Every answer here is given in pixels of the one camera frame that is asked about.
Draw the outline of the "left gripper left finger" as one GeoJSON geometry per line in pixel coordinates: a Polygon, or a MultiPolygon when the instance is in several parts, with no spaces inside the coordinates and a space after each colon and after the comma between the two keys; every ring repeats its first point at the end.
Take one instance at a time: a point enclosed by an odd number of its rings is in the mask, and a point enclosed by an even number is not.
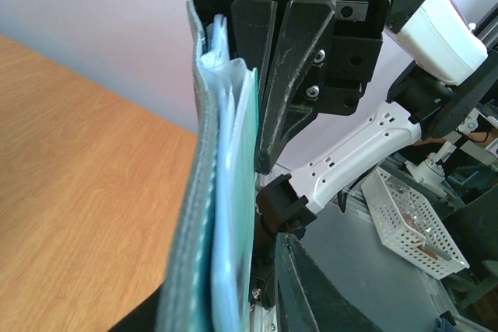
{"type": "Polygon", "coordinates": [[[161,286],[116,322],[109,332],[154,332],[160,303],[161,286]]]}

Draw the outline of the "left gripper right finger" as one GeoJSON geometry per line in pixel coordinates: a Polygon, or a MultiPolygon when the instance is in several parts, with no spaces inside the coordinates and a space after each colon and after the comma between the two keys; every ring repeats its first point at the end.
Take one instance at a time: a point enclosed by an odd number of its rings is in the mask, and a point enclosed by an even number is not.
{"type": "Polygon", "coordinates": [[[279,331],[379,331],[321,271],[300,241],[280,233],[275,247],[275,307],[279,331]]]}

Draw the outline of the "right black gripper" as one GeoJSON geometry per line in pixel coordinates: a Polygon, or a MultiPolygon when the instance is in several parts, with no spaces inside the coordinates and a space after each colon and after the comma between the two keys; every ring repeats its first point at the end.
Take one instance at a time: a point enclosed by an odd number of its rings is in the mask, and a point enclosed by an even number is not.
{"type": "Polygon", "coordinates": [[[353,114],[372,79],[390,0],[193,0],[228,19],[230,52],[259,77],[256,170],[272,171],[317,113],[353,114]]]}

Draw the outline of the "teal card holder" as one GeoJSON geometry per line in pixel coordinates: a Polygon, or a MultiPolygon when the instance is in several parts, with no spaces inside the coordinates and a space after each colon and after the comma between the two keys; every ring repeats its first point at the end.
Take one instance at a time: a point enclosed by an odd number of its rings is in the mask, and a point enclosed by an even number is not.
{"type": "Polygon", "coordinates": [[[245,331],[251,254],[244,251],[241,132],[249,69],[229,52],[228,19],[187,3],[198,139],[167,261],[158,331],[245,331]]]}

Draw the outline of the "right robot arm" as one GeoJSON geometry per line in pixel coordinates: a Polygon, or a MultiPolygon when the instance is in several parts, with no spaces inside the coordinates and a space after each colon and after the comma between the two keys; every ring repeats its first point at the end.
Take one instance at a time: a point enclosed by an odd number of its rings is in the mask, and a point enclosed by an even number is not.
{"type": "Polygon", "coordinates": [[[497,77],[497,55],[451,0],[192,0],[199,79],[219,100],[219,239],[301,234],[391,153],[456,128],[497,77]],[[255,190],[319,114],[350,115],[388,33],[413,63],[371,117],[322,157],[255,190]]]}

